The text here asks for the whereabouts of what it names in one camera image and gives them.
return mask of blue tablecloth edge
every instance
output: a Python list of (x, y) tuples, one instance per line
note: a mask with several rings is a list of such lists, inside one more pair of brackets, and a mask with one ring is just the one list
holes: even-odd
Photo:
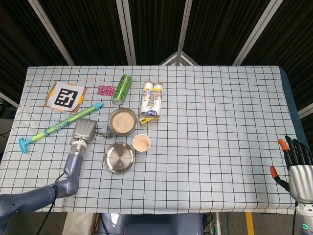
[(287, 106), (288, 106), (291, 120), (294, 126), (294, 130), (295, 130), (295, 134), (297, 136), (298, 141), (305, 144), (306, 147), (309, 147), (308, 141), (305, 137), (304, 130), (300, 121), (298, 110), (293, 99), (292, 90), (291, 90), (291, 86), (290, 86), (287, 74), (281, 67), (279, 67), (279, 70), (280, 70), (280, 75), (282, 78), (282, 84), (283, 84)]

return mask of bowl of oatmeal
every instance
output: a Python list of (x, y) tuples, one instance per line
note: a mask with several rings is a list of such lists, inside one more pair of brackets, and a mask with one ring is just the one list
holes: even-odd
[(119, 108), (109, 116), (108, 127), (116, 135), (126, 135), (131, 133), (137, 124), (137, 116), (133, 110)]

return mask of powder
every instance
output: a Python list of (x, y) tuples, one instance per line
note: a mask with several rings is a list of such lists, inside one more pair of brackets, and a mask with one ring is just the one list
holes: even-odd
[(120, 112), (113, 117), (112, 127), (118, 133), (127, 133), (135, 125), (135, 121), (132, 115), (127, 112)]
[(149, 144), (146, 141), (138, 141), (135, 145), (136, 145), (135, 148), (138, 151), (144, 151), (149, 147)]

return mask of orange fingertip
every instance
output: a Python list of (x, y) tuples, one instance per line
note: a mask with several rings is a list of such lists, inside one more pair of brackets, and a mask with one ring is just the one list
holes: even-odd
[(282, 147), (282, 150), (283, 150), (283, 151), (284, 151), (284, 150), (289, 150), (288, 145), (286, 145), (286, 143), (284, 142), (283, 139), (279, 139), (279, 140), (278, 140), (278, 143), (279, 143), (279, 145)]
[(278, 177), (277, 171), (274, 166), (271, 166), (269, 169), (270, 169), (270, 174), (272, 175), (272, 178)]

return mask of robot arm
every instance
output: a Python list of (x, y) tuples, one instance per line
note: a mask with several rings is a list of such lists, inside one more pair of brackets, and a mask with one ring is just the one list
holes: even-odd
[(273, 166), (270, 171), (274, 180), (291, 193), (296, 200), (296, 214), (301, 235), (313, 233), (313, 158), (308, 148), (286, 136), (288, 146), (280, 139), (289, 176), (289, 184), (281, 180)]
[(0, 235), (5, 233), (7, 224), (16, 211), (23, 214), (30, 213), (53, 203), (55, 194), (57, 198), (62, 198), (77, 193), (86, 142), (91, 141), (95, 127), (96, 121), (89, 119), (80, 119), (76, 123), (73, 132), (75, 139), (71, 142), (64, 167), (67, 179), (25, 193), (0, 195)]

